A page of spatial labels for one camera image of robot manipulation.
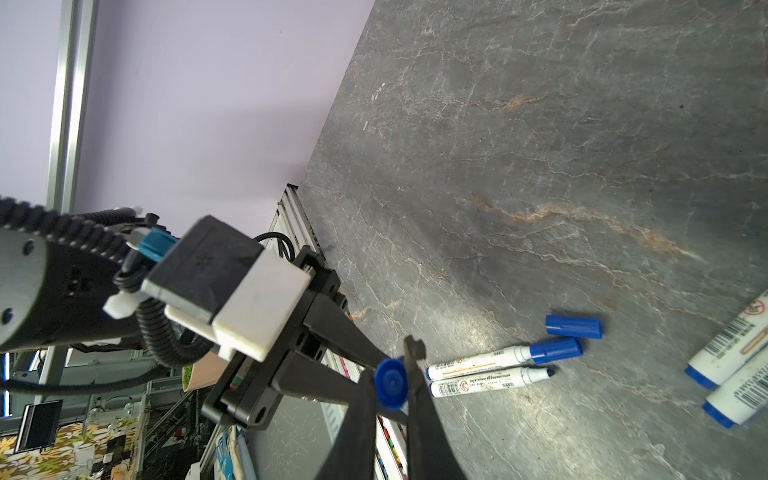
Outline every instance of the cables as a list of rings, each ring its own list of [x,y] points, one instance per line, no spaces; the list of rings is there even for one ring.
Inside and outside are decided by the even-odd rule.
[[[161,379],[168,374],[168,371],[168,368],[164,366],[156,366],[149,372],[132,379],[109,383],[88,383],[84,385],[40,385],[37,383],[21,382],[19,380],[0,380],[0,390],[8,390],[9,392],[14,393],[31,393],[34,395],[87,395],[90,393],[113,392],[115,390],[129,389],[151,380]]]
[[[30,232],[49,242],[68,245],[121,263],[131,248],[125,239],[104,225],[83,217],[60,214],[40,205],[16,203],[9,197],[0,199],[0,227]]]
[[[191,343],[184,345],[176,338],[164,310],[165,303],[154,298],[141,302],[136,309],[141,335],[154,358],[169,367],[192,365],[202,359],[214,343],[197,336]]]
[[[130,207],[122,207],[113,210],[90,212],[89,214],[75,214],[74,217],[82,218],[83,220],[91,220],[94,223],[109,227],[111,225],[128,222],[129,220],[135,220],[136,210]]]
[[[289,262],[293,262],[296,259],[296,251],[293,249],[293,243],[290,241],[290,238],[288,238],[288,236],[283,233],[266,232],[266,233],[262,233],[258,237],[254,237],[253,239],[257,242],[261,242],[268,238],[277,238],[277,246],[280,249],[281,253],[285,251],[284,250],[285,248],[288,249]]]
[[[114,284],[127,293],[137,292],[141,282],[149,274],[150,268],[142,263],[135,263],[134,271],[119,271],[114,275]],[[155,298],[148,298],[139,303],[136,320],[147,349],[158,362],[167,367],[181,367],[202,359],[214,346],[210,340],[197,336],[189,343],[182,343],[176,338],[173,325],[165,316],[165,303]],[[189,334],[185,332],[182,340]]]

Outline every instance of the blue marker cap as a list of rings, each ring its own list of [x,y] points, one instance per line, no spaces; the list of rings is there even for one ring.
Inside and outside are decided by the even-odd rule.
[[[152,231],[139,243],[139,251],[148,259],[160,262],[173,245],[179,240],[168,232],[153,227]]]
[[[581,350],[581,345],[573,338],[531,345],[531,357],[536,365],[555,360],[573,359],[582,355],[584,352]]]
[[[707,402],[704,405],[701,406],[702,409],[715,421],[725,428],[729,429],[732,426],[736,425],[736,423],[726,417],[720,410],[716,409],[711,403]]]
[[[688,368],[685,369],[686,375],[688,375],[690,378],[696,380],[696,383],[703,386],[707,390],[711,390],[717,387],[717,384],[713,382],[712,380],[708,379],[706,376],[702,375],[701,372],[696,370],[692,366],[688,366]]]
[[[408,398],[408,377],[401,359],[386,359],[376,367],[373,376],[376,395],[382,405],[390,410],[400,410]]]
[[[603,338],[603,326],[598,319],[547,315],[546,325],[547,333],[552,335],[576,336],[580,339]]]

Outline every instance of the flower pattern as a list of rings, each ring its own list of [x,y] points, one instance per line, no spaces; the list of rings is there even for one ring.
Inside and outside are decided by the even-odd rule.
[[[16,437],[4,437],[0,439],[0,480],[73,478],[72,475],[76,473],[79,474],[74,477],[77,480],[100,478],[101,473],[88,474],[78,470],[82,467],[78,467],[75,463],[75,448],[95,445],[96,458],[103,458],[107,451],[107,442],[115,436],[126,435],[126,448],[129,449],[135,444],[139,425],[139,421],[135,418],[120,419],[118,430],[112,429],[112,433],[109,425],[88,425],[83,439],[82,422],[72,423],[61,427],[56,433],[54,446],[42,452],[32,450],[14,453]],[[132,467],[133,458],[132,455],[130,459],[123,461],[120,465],[122,471]]]

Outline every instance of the bolt hole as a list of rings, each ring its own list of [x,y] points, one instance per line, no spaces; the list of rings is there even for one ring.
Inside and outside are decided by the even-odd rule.
[[[28,256],[30,253],[32,253],[35,250],[35,241],[34,240],[27,240],[24,243],[24,246],[22,247],[22,253],[24,256]]]

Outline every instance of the blue connector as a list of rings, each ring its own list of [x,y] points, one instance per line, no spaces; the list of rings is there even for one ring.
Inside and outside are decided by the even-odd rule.
[[[179,239],[170,233],[155,227],[139,243],[138,249],[146,258],[159,263],[178,241]]]

